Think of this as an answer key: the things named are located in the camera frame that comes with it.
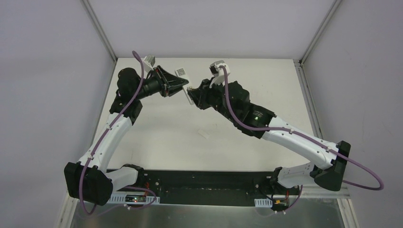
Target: white table surface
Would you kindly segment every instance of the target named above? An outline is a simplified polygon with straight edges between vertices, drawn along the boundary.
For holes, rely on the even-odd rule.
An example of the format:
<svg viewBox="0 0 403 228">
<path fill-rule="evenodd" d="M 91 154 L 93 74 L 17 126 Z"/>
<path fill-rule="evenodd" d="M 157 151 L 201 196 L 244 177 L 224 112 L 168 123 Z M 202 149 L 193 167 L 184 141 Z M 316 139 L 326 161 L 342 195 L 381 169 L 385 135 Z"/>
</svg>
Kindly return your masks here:
<svg viewBox="0 0 403 228">
<path fill-rule="evenodd" d="M 212 75 L 215 58 L 157 58 L 156 64 L 175 75 L 185 68 L 193 87 Z M 307 108 L 291 59 L 224 59 L 231 69 L 229 81 L 249 91 L 252 103 L 261 105 L 301 130 L 312 134 Z M 136 69 L 134 58 L 119 58 L 102 110 L 96 134 L 109 115 L 117 90 L 118 72 Z M 221 114 L 190 106 L 184 93 L 163 98 L 159 94 L 141 100 L 143 109 L 118 145 L 109 168 L 131 163 L 145 169 L 195 171 L 272 171 L 307 163 L 302 156 L 273 142 L 247 136 Z M 203 130 L 206 139 L 198 133 Z"/>
</svg>

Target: white wall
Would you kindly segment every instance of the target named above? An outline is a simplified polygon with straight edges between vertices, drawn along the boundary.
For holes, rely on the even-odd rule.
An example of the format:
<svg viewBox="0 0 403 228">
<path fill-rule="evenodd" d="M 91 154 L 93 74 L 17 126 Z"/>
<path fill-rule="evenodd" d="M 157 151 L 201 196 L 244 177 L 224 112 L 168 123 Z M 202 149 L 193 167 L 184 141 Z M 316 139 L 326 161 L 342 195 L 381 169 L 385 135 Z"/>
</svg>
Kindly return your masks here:
<svg viewBox="0 0 403 228">
<path fill-rule="evenodd" d="M 91 0 L 118 57 L 299 59 L 333 0 Z"/>
<path fill-rule="evenodd" d="M 1 227 L 55 224 L 112 67 L 80 1 L 1 1 Z"/>
<path fill-rule="evenodd" d="M 349 188 L 364 228 L 403 224 L 402 12 L 401 0 L 345 0 L 305 67 L 324 136 L 350 142 L 350 157 L 385 182 Z M 377 186 L 351 164 L 345 177 Z"/>
</svg>

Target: white bracket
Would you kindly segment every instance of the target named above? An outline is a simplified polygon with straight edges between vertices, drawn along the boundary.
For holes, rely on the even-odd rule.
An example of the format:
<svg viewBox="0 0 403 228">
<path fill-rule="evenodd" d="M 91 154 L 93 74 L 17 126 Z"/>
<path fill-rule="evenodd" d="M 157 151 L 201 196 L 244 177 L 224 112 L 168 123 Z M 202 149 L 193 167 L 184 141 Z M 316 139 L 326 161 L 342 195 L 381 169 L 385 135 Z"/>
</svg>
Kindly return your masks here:
<svg viewBox="0 0 403 228">
<path fill-rule="evenodd" d="M 143 205 L 143 204 L 148 204 L 151 203 L 154 200 L 154 196 L 146 196 L 145 202 L 126 202 L 126 196 L 127 195 L 134 195 L 134 192 L 127 194 L 126 193 L 112 193 L 111 198 L 108 200 L 108 204 L 128 204 L 128 205 Z M 152 203 L 154 204 L 160 204 L 160 198 L 157 197 L 157 199 Z"/>
<path fill-rule="evenodd" d="M 183 91 L 185 92 L 186 98 L 187 98 L 188 101 L 189 101 L 189 104 L 190 104 L 190 105 L 194 105 L 193 100 L 192 100 L 192 99 L 189 97 L 189 95 L 188 95 L 188 89 L 192 89 L 193 86 L 192 86 L 192 82 L 190 81 L 189 76 L 186 74 L 185 69 L 184 69 L 184 68 L 176 69 L 176 70 L 175 70 L 175 74 L 176 74 L 177 77 L 180 77 L 180 78 L 183 78 L 183 79 L 186 79 L 186 80 L 189 81 L 189 83 L 186 84 L 186 85 L 184 85 L 184 86 L 182 86 L 182 88 L 183 88 Z"/>
<path fill-rule="evenodd" d="M 283 167 L 278 174 L 278 183 L 287 189 L 301 184 L 315 184 L 314 179 L 309 175 L 314 166 L 315 164 L 310 162 L 291 168 Z"/>
<path fill-rule="evenodd" d="M 155 64 L 155 56 L 147 55 L 147 56 L 143 59 L 144 71 L 145 71 L 146 73 L 148 73 L 148 72 L 150 72 L 151 70 L 153 70 L 154 64 Z"/>
<path fill-rule="evenodd" d="M 230 75 L 231 71 L 228 65 L 224 62 L 224 60 L 220 60 L 217 62 L 214 62 L 210 65 L 210 70 L 211 68 L 215 69 L 215 73 L 213 73 L 214 78 L 212 79 L 210 83 L 210 88 L 213 86 L 213 84 L 220 85 L 224 82 L 224 70 L 220 68 L 220 66 L 225 67 L 227 70 L 227 76 Z"/>
<path fill-rule="evenodd" d="M 257 208 L 271 208 L 273 201 L 269 199 L 255 199 L 255 207 Z"/>
</svg>

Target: black mounting base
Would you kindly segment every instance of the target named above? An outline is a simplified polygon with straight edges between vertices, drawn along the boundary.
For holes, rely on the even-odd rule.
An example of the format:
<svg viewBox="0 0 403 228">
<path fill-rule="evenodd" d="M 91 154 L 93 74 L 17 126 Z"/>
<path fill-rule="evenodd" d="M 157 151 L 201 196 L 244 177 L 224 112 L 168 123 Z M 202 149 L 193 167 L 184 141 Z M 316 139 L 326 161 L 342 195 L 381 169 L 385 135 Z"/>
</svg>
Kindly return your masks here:
<svg viewBox="0 0 403 228">
<path fill-rule="evenodd" d="M 144 187 L 148 183 L 149 189 L 160 197 L 161 204 L 251 207 L 255 206 L 254 199 L 264 199 L 266 195 L 274 193 L 269 185 L 272 174 L 273 172 L 144 170 L 143 181 L 138 181 L 134 186 Z M 285 195 L 287 192 L 285 188 L 275 189 L 275 194 Z M 299 188 L 288 191 L 290 195 L 298 195 Z"/>
</svg>

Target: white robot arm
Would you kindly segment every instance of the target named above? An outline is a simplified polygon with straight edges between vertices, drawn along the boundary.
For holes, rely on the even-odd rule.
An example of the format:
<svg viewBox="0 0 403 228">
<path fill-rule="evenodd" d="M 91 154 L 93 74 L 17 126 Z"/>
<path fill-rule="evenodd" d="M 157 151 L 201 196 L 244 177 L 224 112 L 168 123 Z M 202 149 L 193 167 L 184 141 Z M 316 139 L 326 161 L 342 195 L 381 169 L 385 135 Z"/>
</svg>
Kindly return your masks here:
<svg viewBox="0 0 403 228">
<path fill-rule="evenodd" d="M 160 66 L 153 69 L 154 57 L 146 57 L 145 60 L 144 64 L 149 74 L 135 99 L 130 103 L 135 90 L 140 86 L 140 77 L 134 69 L 125 68 L 119 72 L 118 90 L 102 134 L 95 139 L 95 143 L 77 163 L 69 162 L 66 165 L 64 173 L 71 197 L 79 199 L 82 194 L 85 201 L 105 205 L 112 192 L 135 184 L 139 173 L 143 172 L 143 168 L 132 164 L 126 164 L 112 172 L 106 172 L 106 169 L 116 147 L 140 114 L 143 107 L 140 99 L 155 93 L 170 97 L 189 83 L 184 78 L 169 74 Z"/>
<path fill-rule="evenodd" d="M 210 70 L 214 75 L 212 79 L 204 79 L 198 88 L 188 90 L 189 97 L 198 108 L 212 107 L 244 134 L 280 144 L 311 161 L 292 168 L 278 167 L 271 177 L 272 184 L 291 188 L 316 183 L 328 190 L 340 190 L 346 161 L 331 151 L 348 157 L 350 144 L 321 140 L 292 126 L 272 111 L 251 103 L 249 92 L 237 81 L 228 83 L 225 88 L 222 85 L 224 75 L 230 71 L 224 61 L 211 64 Z"/>
</svg>

